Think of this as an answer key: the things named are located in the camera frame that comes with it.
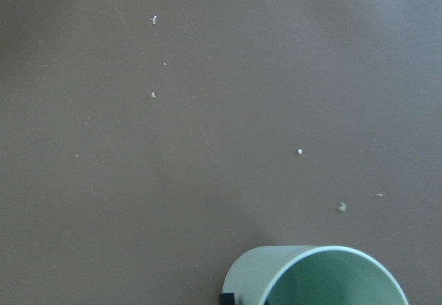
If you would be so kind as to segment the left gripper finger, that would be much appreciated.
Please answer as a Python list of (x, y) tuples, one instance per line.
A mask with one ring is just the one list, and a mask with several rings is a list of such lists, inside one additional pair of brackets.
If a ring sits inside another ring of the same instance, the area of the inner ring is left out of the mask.
[(220, 293), (218, 296), (219, 305), (236, 305), (234, 293)]

